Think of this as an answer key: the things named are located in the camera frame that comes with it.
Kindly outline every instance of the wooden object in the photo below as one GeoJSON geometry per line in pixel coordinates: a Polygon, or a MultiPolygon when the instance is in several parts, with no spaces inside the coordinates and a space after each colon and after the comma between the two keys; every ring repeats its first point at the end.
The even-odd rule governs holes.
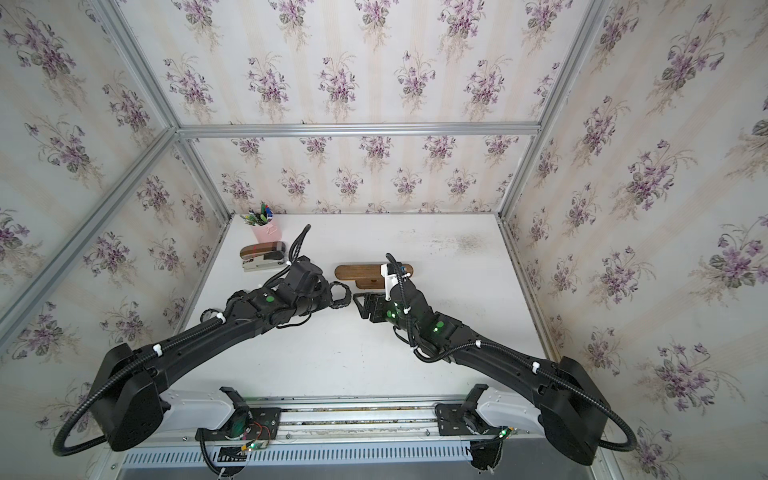
{"type": "MultiPolygon", "coordinates": [[[[404,263],[403,268],[413,276],[413,267],[404,263]]],[[[339,280],[355,280],[355,286],[361,290],[384,290],[384,277],[381,263],[364,265],[339,265],[334,273],[339,280]]]]}

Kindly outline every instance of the wall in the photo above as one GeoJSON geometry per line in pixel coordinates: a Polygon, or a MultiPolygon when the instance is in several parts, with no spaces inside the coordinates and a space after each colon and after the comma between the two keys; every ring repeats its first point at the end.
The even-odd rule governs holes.
{"type": "Polygon", "coordinates": [[[204,138],[229,208],[290,214],[497,210],[528,145],[518,135],[204,138]]]}
{"type": "Polygon", "coordinates": [[[118,4],[185,124],[535,121],[588,5],[118,4]]]}
{"type": "MultiPolygon", "coordinates": [[[[0,311],[162,131],[87,1],[0,2],[0,311]]],[[[172,153],[0,353],[3,475],[86,478],[50,445],[104,354],[171,334],[219,226],[172,153]]],[[[98,433],[86,415],[70,445],[98,433]]]]}
{"type": "Polygon", "coordinates": [[[551,341],[637,431],[625,478],[768,474],[767,25],[615,2],[512,212],[551,341]]]}
{"type": "Polygon", "coordinates": [[[86,1],[0,3],[0,306],[161,130],[97,20],[86,1]]]}

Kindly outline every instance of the pink cup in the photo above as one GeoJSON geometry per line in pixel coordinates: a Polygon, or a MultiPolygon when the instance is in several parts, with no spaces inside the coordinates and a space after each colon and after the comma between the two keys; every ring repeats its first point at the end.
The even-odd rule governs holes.
{"type": "Polygon", "coordinates": [[[259,243],[279,242],[283,238],[283,232],[280,231],[274,217],[267,225],[251,225],[250,228],[259,243]]]}

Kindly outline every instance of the white table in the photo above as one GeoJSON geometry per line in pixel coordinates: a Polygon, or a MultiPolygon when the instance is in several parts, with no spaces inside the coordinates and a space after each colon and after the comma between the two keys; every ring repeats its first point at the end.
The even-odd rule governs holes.
{"type": "MultiPolygon", "coordinates": [[[[312,224],[301,254],[328,281],[336,279],[338,265],[385,263],[390,252],[413,265],[413,282],[435,311],[544,357],[493,214],[279,215],[276,221],[288,247],[312,224]]],[[[199,323],[206,308],[224,308],[233,292],[253,290],[277,271],[243,272],[240,249],[253,243],[251,229],[235,217],[187,328],[199,323]]],[[[358,291],[354,282],[346,283],[358,291]]],[[[342,290],[334,289],[336,297],[342,290]]],[[[445,396],[465,395],[476,383],[507,389],[464,366],[418,361],[390,323],[361,319],[352,304],[314,313],[301,327],[246,340],[192,370],[174,389],[231,386],[244,397],[445,396]]]]}

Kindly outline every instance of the black cable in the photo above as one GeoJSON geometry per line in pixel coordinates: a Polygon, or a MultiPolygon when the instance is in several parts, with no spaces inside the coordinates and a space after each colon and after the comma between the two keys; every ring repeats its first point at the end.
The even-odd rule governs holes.
{"type": "MultiPolygon", "coordinates": [[[[400,287],[400,298],[402,301],[402,308],[403,308],[404,314],[406,315],[406,330],[408,333],[408,344],[413,350],[414,355],[416,355],[416,358],[418,358],[424,363],[434,363],[434,362],[439,362],[440,360],[444,359],[447,356],[453,355],[459,350],[467,349],[470,347],[475,347],[475,348],[486,347],[486,348],[491,348],[491,349],[495,349],[503,352],[504,354],[512,358],[514,361],[520,363],[527,369],[530,369],[530,370],[534,369],[533,360],[530,360],[530,357],[522,356],[521,354],[517,353],[513,349],[507,346],[504,346],[500,343],[489,342],[489,341],[484,341],[484,342],[481,341],[479,345],[477,344],[477,342],[467,342],[462,345],[454,346],[450,349],[447,349],[446,351],[439,353],[438,355],[433,357],[422,355],[417,348],[414,348],[416,344],[415,344],[415,338],[413,336],[413,321],[411,319],[408,300],[406,300],[405,287],[403,286],[404,281],[402,279],[402,271],[401,271],[402,266],[400,263],[398,263],[395,260],[395,257],[391,253],[387,253],[386,257],[387,257],[387,260],[389,260],[389,262],[394,264],[395,266],[395,275],[397,276],[397,283],[400,287]]],[[[595,408],[597,408],[605,416],[607,416],[613,423],[618,425],[621,431],[624,432],[624,434],[627,436],[627,441],[624,443],[607,442],[601,439],[598,441],[598,445],[600,447],[604,449],[614,450],[616,452],[632,452],[633,450],[635,450],[635,447],[637,447],[637,438],[634,436],[634,432],[632,431],[632,428],[613,410],[603,405],[603,403],[600,400],[589,395],[584,390],[578,388],[575,385],[570,384],[569,382],[566,382],[565,380],[557,377],[556,375],[552,375],[545,370],[538,370],[535,373],[537,375],[543,376],[550,382],[556,383],[557,385],[559,385],[560,387],[566,390],[570,390],[575,395],[581,397],[583,400],[592,404],[595,408]]]]}
{"type": "Polygon", "coordinates": [[[301,326],[301,325],[303,325],[304,323],[307,323],[307,322],[309,322],[309,321],[310,321],[310,318],[312,318],[312,312],[310,312],[310,314],[309,314],[309,315],[306,317],[306,319],[305,319],[303,322],[298,322],[298,323],[285,323],[285,324],[283,324],[283,325],[278,325],[278,326],[276,326],[275,328],[276,328],[276,329],[286,329],[286,328],[288,328],[289,326],[301,326]]]}
{"type": "MultiPolygon", "coordinates": [[[[169,352],[178,346],[197,338],[198,336],[210,332],[221,324],[222,323],[218,318],[210,319],[206,323],[201,324],[199,329],[190,329],[186,332],[180,333],[179,335],[165,340],[167,343],[163,345],[163,349],[165,352],[169,352]]],[[[133,362],[127,364],[125,367],[118,370],[117,373],[109,377],[107,381],[104,382],[104,385],[99,387],[99,389],[96,390],[93,395],[90,395],[82,404],[80,404],[79,407],[77,407],[74,412],[69,415],[69,417],[65,420],[64,425],[61,426],[58,433],[56,434],[56,438],[53,441],[53,453],[58,457],[65,457],[75,453],[83,452],[84,450],[88,450],[91,447],[95,447],[96,445],[106,442],[106,437],[102,435],[96,439],[88,440],[87,442],[82,442],[72,447],[67,447],[64,445],[67,437],[72,431],[72,428],[74,428],[75,424],[80,421],[83,415],[85,415],[85,413],[93,406],[94,403],[96,403],[97,400],[103,397],[109,389],[113,388],[123,379],[139,370],[146,362],[154,358],[157,358],[157,352],[154,350],[142,353],[133,362]]]]}
{"type": "Polygon", "coordinates": [[[205,465],[208,467],[209,470],[211,470],[216,475],[219,475],[220,478],[234,477],[236,474],[240,473],[240,471],[243,470],[243,468],[245,468],[245,467],[221,467],[217,470],[214,463],[210,460],[210,456],[208,455],[208,450],[205,448],[204,430],[197,429],[197,436],[200,438],[200,456],[203,457],[203,462],[205,462],[205,465]],[[228,472],[227,471],[228,468],[234,468],[236,471],[228,472]]]}

